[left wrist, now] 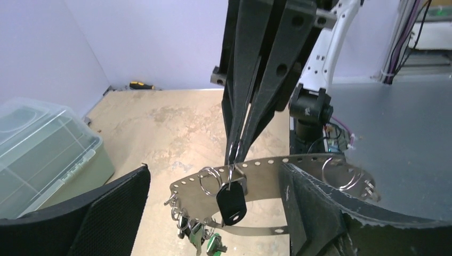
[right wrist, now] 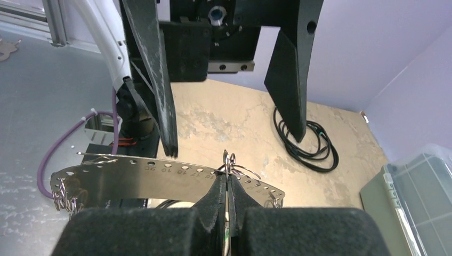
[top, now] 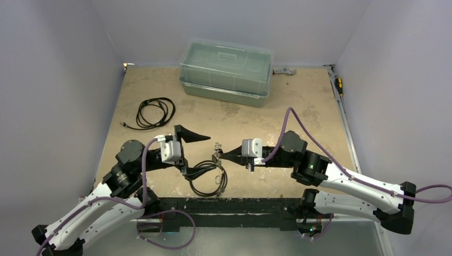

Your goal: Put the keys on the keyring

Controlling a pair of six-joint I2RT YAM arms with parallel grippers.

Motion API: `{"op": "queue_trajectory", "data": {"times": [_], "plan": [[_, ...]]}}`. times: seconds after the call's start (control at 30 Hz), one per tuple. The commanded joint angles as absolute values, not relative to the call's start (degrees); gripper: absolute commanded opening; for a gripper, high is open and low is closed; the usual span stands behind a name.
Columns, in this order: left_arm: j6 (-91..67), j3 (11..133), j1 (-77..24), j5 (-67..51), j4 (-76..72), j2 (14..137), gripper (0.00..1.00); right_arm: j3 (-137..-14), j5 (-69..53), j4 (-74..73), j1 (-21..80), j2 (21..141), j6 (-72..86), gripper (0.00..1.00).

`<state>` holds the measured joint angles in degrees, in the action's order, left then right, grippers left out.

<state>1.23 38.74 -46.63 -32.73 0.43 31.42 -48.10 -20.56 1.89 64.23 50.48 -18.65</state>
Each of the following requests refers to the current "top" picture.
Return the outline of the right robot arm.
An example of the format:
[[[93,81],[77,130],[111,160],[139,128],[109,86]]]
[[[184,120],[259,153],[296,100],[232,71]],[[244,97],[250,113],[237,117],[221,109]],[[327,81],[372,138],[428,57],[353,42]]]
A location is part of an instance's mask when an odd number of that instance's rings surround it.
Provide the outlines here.
[[[409,235],[414,224],[416,186],[410,182],[378,181],[336,165],[307,149],[308,143],[294,131],[285,132],[280,146],[263,146],[261,139],[244,139],[241,146],[224,152],[220,159],[253,171],[255,167],[291,168],[291,178],[307,186],[293,209],[306,217],[345,214],[366,218],[383,228]]]

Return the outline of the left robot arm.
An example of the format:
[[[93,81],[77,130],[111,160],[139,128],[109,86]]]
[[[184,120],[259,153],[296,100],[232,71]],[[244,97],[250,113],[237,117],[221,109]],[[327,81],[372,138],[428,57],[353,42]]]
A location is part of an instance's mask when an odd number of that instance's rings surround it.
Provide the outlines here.
[[[189,175],[183,143],[209,140],[182,125],[173,134],[155,136],[146,145],[128,140],[116,155],[116,164],[102,181],[64,217],[31,231],[39,249],[37,255],[83,255],[101,236],[124,223],[142,217],[153,218],[159,198],[147,187],[148,171],[176,167]]]

